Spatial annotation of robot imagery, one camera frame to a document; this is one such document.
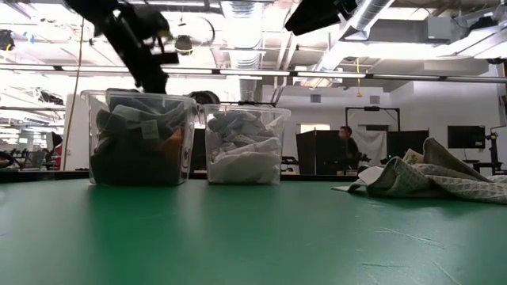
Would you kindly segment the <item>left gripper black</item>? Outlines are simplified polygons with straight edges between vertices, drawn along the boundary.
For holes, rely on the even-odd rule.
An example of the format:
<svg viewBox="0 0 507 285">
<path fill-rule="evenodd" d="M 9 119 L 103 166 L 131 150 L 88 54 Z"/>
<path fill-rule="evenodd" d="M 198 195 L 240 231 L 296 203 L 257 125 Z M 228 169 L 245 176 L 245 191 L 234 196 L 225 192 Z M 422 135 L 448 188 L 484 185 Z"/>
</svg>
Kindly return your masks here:
<svg viewBox="0 0 507 285">
<path fill-rule="evenodd" d="M 118 56 L 135 79 L 135 85 L 145 93 L 165 93 L 168 76 L 162 65 L 179 63 L 178 53 L 153 54 L 146 44 L 129 44 L 118 51 Z"/>
</svg>

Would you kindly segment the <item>orange towel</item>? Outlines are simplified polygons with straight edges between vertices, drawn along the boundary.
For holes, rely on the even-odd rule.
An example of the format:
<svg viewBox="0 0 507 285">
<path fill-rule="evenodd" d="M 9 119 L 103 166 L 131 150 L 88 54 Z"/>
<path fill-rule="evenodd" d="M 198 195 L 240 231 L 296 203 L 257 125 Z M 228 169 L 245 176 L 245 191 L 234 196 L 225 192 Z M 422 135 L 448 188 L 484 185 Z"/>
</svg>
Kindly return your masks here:
<svg viewBox="0 0 507 285">
<path fill-rule="evenodd" d="M 165 157 L 171 165 L 178 166 L 181 160 L 185 131 L 179 127 L 167 140 L 157 146 L 155 150 Z"/>
</svg>

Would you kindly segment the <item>clear plastic bin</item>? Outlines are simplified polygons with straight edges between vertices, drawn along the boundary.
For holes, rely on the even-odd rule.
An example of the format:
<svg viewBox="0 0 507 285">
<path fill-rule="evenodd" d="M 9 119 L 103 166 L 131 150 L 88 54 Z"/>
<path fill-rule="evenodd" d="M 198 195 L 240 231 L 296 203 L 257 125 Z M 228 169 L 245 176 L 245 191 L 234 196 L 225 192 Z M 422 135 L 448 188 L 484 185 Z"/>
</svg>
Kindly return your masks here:
<svg viewBox="0 0 507 285">
<path fill-rule="evenodd" d="M 89 114 L 89 149 L 90 149 L 90 157 L 93 154 L 94 150 L 99 146 L 100 143 L 104 142 L 106 139 L 115 137 L 115 136 L 124 136 L 127 139 L 144 139 L 144 140 L 160 140 L 164 142 L 167 139 L 160 139 L 157 135 L 154 139 L 147 139 L 145 134 L 141 134 L 141 131 L 124 131 L 121 133 L 113 134 L 113 135 L 100 135 L 99 130 L 97 129 L 96 124 L 96 115 L 101 110 L 104 109 L 106 111 L 109 110 L 108 97 L 113 96 L 121 96 L 121 97 L 184 97 L 184 96 L 174 96 L 167 94 L 156 94 L 156 93 L 140 93 L 134 90 L 126 90 L 126 89 L 108 89 L 105 91 L 100 90 L 86 90 L 82 92 L 82 95 L 86 99 L 86 103 L 88 106 L 88 114 Z M 186 170 L 189 178 L 190 166 L 191 166 L 191 157 L 193 152 L 193 140 L 195 133 L 195 121 L 197 115 L 197 103 L 196 103 L 196 113 L 193 116 L 190 116 L 185 121 L 185 126 L 182 127 L 185 131 L 183 149 L 181 152 L 181 167 Z M 96 184 L 93 176 L 90 171 L 90 180 L 92 183 Z"/>
<path fill-rule="evenodd" d="M 268 105 L 206 104 L 205 159 L 211 184 L 279 184 L 294 158 L 284 156 L 291 112 Z"/>
</svg>

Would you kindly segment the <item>grey knitted garment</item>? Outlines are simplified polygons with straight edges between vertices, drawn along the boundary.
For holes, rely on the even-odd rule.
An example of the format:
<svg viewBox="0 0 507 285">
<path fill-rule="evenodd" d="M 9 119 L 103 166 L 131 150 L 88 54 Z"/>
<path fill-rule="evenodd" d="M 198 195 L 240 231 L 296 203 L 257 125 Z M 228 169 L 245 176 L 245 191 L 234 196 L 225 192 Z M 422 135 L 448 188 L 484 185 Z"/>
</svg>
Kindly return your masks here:
<svg viewBox="0 0 507 285">
<path fill-rule="evenodd" d="M 272 152 L 281 150 L 275 128 L 264 123 L 260 112 L 216 112 L 207 122 L 206 145 L 215 152 Z"/>
</svg>

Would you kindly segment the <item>plain white towel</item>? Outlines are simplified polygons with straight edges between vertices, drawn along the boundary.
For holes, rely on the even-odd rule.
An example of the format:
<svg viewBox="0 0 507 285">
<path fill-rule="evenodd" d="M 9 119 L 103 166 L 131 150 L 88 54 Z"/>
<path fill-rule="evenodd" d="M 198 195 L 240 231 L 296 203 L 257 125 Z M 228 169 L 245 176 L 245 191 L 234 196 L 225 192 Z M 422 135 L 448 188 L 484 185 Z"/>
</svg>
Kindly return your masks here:
<svg viewBox="0 0 507 285">
<path fill-rule="evenodd" d="M 212 184 L 279 184 L 282 144 L 277 137 L 241 147 L 223 144 L 208 156 Z"/>
</svg>

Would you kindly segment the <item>grey plaid towel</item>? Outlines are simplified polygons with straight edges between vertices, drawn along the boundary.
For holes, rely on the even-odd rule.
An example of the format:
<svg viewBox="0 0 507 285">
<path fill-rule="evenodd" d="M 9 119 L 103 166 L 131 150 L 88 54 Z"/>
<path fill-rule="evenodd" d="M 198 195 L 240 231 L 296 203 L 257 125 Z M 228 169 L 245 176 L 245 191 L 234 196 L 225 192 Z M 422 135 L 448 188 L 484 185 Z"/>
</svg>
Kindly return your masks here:
<svg viewBox="0 0 507 285">
<path fill-rule="evenodd" d="M 453 198 L 507 205 L 507 175 L 483 176 L 434 138 L 425 140 L 418 163 L 392 158 L 384 167 L 370 167 L 361 174 L 351 185 L 334 189 L 371 197 Z"/>
</svg>

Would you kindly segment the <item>black ceiling-mounted device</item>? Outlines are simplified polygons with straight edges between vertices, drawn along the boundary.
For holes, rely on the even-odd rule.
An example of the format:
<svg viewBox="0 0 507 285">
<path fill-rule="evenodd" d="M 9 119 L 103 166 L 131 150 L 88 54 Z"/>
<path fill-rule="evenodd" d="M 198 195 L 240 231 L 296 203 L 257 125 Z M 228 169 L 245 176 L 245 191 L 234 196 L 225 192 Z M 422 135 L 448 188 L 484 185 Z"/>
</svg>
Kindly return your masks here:
<svg viewBox="0 0 507 285">
<path fill-rule="evenodd" d="M 0 29 L 0 51 L 12 51 L 15 43 L 12 38 L 12 31 L 9 29 Z"/>
<path fill-rule="evenodd" d="M 179 55 L 191 55 L 193 53 L 193 42 L 191 36 L 179 35 L 175 40 L 174 48 Z"/>
</svg>

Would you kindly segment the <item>person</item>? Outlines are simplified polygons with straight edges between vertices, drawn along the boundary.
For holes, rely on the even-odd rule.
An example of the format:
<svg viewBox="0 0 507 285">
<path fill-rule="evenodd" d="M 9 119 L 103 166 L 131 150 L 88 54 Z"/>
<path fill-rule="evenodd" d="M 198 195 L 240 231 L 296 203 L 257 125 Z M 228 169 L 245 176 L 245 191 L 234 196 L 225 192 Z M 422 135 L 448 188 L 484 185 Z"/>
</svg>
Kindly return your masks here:
<svg viewBox="0 0 507 285">
<path fill-rule="evenodd" d="M 352 128 L 342 126 L 339 131 L 340 140 L 344 144 L 344 152 L 350 169 L 356 169 L 359 164 L 360 152 L 355 140 L 352 137 Z"/>
<path fill-rule="evenodd" d="M 61 135 L 56 134 L 55 132 L 51 133 L 51 139 L 53 143 L 52 149 L 52 158 L 54 162 L 54 170 L 60 170 L 61 162 L 62 162 L 62 152 L 63 152 L 63 137 Z"/>
</svg>

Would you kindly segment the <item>green table mat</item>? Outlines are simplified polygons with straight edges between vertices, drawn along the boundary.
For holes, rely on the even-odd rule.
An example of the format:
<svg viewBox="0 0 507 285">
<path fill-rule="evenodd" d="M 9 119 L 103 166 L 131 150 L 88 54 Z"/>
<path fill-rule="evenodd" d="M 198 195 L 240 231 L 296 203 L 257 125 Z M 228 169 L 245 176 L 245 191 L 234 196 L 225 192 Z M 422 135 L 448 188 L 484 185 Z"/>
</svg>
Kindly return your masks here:
<svg viewBox="0 0 507 285">
<path fill-rule="evenodd" d="M 507 285 L 507 206 L 326 182 L 0 185 L 0 285 Z"/>
</svg>

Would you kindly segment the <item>white hanging cloth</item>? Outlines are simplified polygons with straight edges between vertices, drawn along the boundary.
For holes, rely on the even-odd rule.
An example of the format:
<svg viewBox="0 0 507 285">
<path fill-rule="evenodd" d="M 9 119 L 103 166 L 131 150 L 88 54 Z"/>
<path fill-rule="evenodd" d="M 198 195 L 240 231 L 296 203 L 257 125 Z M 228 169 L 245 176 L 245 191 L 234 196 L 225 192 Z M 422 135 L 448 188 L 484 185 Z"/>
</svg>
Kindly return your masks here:
<svg viewBox="0 0 507 285">
<path fill-rule="evenodd" d="M 353 129 L 352 138 L 358 150 L 369 159 L 369 165 L 381 165 L 387 157 L 387 133 L 385 131 L 365 131 Z"/>
</svg>

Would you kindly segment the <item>grey ceiling air unit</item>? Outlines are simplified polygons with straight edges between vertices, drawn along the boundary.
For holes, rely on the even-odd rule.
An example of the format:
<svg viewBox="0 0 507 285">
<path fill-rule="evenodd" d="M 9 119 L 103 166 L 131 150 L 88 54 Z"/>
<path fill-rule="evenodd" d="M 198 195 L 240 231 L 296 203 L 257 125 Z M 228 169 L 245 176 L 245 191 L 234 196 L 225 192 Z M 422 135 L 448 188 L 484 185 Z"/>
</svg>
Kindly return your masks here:
<svg viewBox="0 0 507 285">
<path fill-rule="evenodd" d="M 427 17 L 424 38 L 429 43 L 448 43 L 452 39 L 452 21 L 447 17 Z"/>
</svg>

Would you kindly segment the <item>silver ribbed ventilation duct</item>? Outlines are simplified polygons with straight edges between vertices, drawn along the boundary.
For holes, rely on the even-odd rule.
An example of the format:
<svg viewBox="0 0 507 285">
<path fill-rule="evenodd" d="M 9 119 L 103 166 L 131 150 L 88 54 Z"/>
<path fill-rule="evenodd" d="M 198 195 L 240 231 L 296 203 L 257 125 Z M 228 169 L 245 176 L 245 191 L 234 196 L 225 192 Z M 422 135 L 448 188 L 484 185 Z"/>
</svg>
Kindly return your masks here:
<svg viewBox="0 0 507 285">
<path fill-rule="evenodd" d="M 221 0 L 226 20 L 227 44 L 233 69 L 257 70 L 261 66 L 264 4 L 254 1 Z"/>
</svg>

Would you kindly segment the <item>black background frame stand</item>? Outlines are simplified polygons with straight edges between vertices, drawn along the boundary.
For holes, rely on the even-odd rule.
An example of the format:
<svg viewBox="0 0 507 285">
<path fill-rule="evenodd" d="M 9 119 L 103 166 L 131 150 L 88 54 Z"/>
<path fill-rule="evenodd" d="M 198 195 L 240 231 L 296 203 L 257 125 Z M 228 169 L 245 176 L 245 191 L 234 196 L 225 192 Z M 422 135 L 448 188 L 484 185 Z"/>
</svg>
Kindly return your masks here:
<svg viewBox="0 0 507 285">
<path fill-rule="evenodd" d="M 401 131 L 401 110 L 400 108 L 383 108 L 379 106 L 364 106 L 364 107 L 345 107 L 345 126 L 349 126 L 349 111 L 350 110 L 362 110 L 365 112 L 380 112 L 385 111 L 388 115 L 390 115 L 389 111 L 394 111 L 397 114 L 397 117 L 394 118 L 397 124 L 397 131 Z"/>
</svg>

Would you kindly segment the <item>silver slanted ventilation duct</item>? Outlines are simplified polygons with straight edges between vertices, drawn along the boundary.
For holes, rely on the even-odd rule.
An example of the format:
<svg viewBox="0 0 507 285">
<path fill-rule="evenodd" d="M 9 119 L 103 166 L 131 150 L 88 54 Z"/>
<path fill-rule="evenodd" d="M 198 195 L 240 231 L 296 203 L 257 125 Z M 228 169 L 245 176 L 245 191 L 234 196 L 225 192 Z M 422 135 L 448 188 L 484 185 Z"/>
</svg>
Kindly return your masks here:
<svg viewBox="0 0 507 285">
<path fill-rule="evenodd" d="M 345 38 L 359 33 L 368 37 L 369 30 L 379 20 L 379 15 L 389 8 L 395 0 L 358 0 L 359 5 L 352 16 L 339 24 L 339 29 L 330 34 L 331 45 L 314 66 L 313 71 L 335 71 L 340 62 L 349 56 Z"/>
</svg>

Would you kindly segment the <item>black wall monitor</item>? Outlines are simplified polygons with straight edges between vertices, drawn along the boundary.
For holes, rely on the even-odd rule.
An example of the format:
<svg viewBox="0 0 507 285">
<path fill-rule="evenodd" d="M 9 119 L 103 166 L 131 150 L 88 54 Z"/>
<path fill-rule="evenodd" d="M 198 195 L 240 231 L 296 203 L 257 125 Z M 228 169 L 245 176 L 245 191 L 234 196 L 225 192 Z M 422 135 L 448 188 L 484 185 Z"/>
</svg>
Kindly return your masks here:
<svg viewBox="0 0 507 285">
<path fill-rule="evenodd" d="M 448 149 L 484 149 L 484 126 L 448 126 Z"/>
</svg>

